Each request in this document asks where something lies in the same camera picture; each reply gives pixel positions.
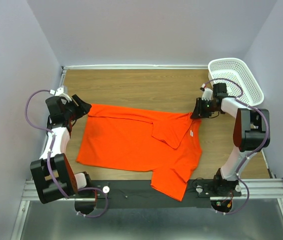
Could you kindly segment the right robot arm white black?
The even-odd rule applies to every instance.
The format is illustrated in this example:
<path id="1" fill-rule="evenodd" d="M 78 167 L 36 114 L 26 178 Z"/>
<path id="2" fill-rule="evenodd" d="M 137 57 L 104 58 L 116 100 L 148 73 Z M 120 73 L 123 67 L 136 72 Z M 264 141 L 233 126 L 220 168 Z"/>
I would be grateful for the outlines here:
<path id="1" fill-rule="evenodd" d="M 204 83 L 202 96 L 196 99 L 191 119 L 209 119 L 213 113 L 229 114 L 235 118 L 233 144 L 226 163 L 217 170 L 209 184 L 217 196 L 231 193 L 239 187 L 243 168 L 263 148 L 270 143 L 270 113 L 240 101 L 238 96 L 229 96 L 227 85 L 216 83 L 210 89 Z"/>

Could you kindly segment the orange t shirt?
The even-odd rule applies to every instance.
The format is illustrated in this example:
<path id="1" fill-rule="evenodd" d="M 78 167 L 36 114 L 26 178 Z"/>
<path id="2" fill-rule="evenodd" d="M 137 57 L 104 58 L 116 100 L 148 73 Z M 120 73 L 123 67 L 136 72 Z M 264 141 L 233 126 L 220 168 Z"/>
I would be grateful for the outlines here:
<path id="1" fill-rule="evenodd" d="M 100 168 L 152 172 L 151 187 L 177 201 L 198 167 L 200 119 L 190 113 L 93 104 L 77 162 Z"/>

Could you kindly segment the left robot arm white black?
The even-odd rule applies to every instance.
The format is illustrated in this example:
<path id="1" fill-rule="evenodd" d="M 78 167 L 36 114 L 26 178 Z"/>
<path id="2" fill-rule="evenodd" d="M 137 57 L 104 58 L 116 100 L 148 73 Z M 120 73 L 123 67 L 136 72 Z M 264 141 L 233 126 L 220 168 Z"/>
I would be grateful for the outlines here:
<path id="1" fill-rule="evenodd" d="M 71 138 L 74 123 L 87 115 L 92 105 L 82 101 L 76 94 L 48 91 L 51 97 L 45 100 L 49 111 L 46 127 L 36 126 L 28 118 L 27 101 L 25 118 L 34 128 L 46 132 L 47 142 L 38 160 L 31 162 L 30 171 L 34 185 L 43 204 L 78 194 L 88 197 L 93 190 L 89 175 L 84 171 L 74 173 L 66 157 L 67 144 Z"/>

